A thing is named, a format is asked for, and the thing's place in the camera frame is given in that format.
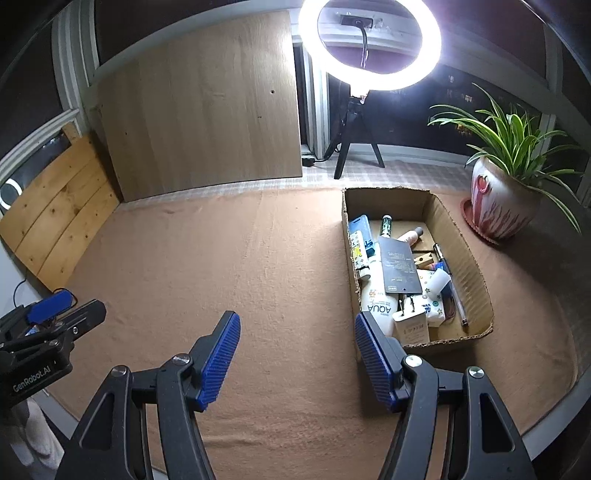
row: cardboard box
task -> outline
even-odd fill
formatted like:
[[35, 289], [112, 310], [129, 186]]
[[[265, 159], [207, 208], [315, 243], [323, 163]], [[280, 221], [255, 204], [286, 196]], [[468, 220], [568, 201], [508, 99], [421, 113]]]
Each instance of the cardboard box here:
[[372, 230], [384, 215], [392, 216], [392, 237], [422, 226], [423, 238], [413, 246], [413, 252], [433, 249], [433, 242], [441, 245], [452, 271], [454, 285], [462, 299], [469, 326], [462, 328], [456, 317], [438, 328], [429, 328], [429, 343], [406, 347], [407, 352], [435, 353], [468, 346], [492, 332], [493, 309], [486, 284], [478, 264], [453, 222], [449, 212], [435, 194], [427, 190], [408, 188], [351, 188], [343, 190], [343, 236], [348, 253], [349, 281], [353, 319], [361, 305], [361, 286], [355, 276], [349, 243], [349, 220], [367, 215]]

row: small bottle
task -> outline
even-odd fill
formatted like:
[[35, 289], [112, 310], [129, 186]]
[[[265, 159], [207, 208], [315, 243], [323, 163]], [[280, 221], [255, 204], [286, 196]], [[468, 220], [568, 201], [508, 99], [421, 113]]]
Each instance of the small bottle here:
[[400, 240], [401, 242], [406, 242], [410, 246], [413, 246], [415, 243], [418, 242], [418, 239], [423, 234], [423, 229], [421, 227], [416, 227], [414, 230], [410, 230], [406, 232], [404, 235], [399, 236], [396, 240]]
[[394, 334], [392, 314], [398, 310], [398, 294], [386, 293], [379, 243], [375, 255], [369, 257], [370, 279], [361, 288], [361, 311], [371, 312], [385, 336]]
[[390, 217], [390, 215], [384, 215], [384, 218], [382, 218], [382, 233], [380, 234], [380, 236], [390, 238], [391, 234], [392, 234], [392, 217]]
[[353, 257], [353, 265], [358, 272], [359, 279], [368, 281], [371, 272], [369, 270], [369, 261], [367, 253], [365, 252], [365, 242], [363, 241], [363, 234], [361, 230], [357, 230], [349, 235], [351, 241], [351, 256]]

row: blue gripper pad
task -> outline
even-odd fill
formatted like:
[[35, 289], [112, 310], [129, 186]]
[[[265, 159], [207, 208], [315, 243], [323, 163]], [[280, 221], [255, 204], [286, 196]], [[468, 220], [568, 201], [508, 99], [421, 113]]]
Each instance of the blue gripper pad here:
[[355, 341], [374, 386], [375, 396], [389, 410], [393, 410], [398, 402], [393, 389], [394, 375], [361, 314], [355, 319]]
[[72, 306], [72, 294], [67, 290], [60, 290], [51, 297], [38, 301], [31, 307], [27, 315], [29, 325], [37, 325], [65, 312]]
[[240, 317], [236, 313], [233, 313], [228, 322], [221, 326], [223, 327], [221, 331], [216, 327], [212, 333], [216, 344], [201, 370], [201, 392], [197, 396], [200, 411], [205, 411], [211, 402], [217, 400], [240, 340]]

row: brown carpet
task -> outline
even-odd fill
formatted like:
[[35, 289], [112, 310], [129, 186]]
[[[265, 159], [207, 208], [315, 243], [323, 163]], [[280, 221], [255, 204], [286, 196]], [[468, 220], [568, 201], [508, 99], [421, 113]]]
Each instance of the brown carpet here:
[[[341, 198], [264, 191], [115, 212], [69, 284], [81, 301], [103, 300], [107, 320], [77, 342], [74, 371], [51, 392], [79, 418], [112, 366], [156, 367], [234, 309], [240, 344], [218, 401], [197, 417], [217, 478], [377, 478], [397, 417], [355, 361]], [[481, 266], [495, 330], [429, 360], [482, 366], [524, 432], [574, 381], [570, 333], [544, 287], [465, 227], [459, 198], [441, 198]], [[162, 468], [155, 414], [149, 428]], [[439, 473], [434, 464], [429, 477]]]

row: metal screw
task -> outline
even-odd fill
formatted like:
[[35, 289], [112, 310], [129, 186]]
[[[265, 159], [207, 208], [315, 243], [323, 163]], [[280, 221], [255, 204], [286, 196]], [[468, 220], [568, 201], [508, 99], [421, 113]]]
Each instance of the metal screw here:
[[111, 375], [113, 375], [114, 377], [122, 377], [126, 373], [127, 367], [125, 365], [117, 365], [116, 367], [113, 367], [113, 369], [111, 370]]
[[409, 355], [404, 359], [409, 367], [418, 367], [423, 363], [423, 359], [418, 355]]
[[191, 361], [191, 357], [189, 357], [186, 353], [178, 353], [173, 357], [173, 363], [175, 365], [187, 365]]
[[484, 377], [484, 370], [480, 367], [470, 367], [468, 369], [468, 373], [473, 376], [474, 378], [482, 378]]

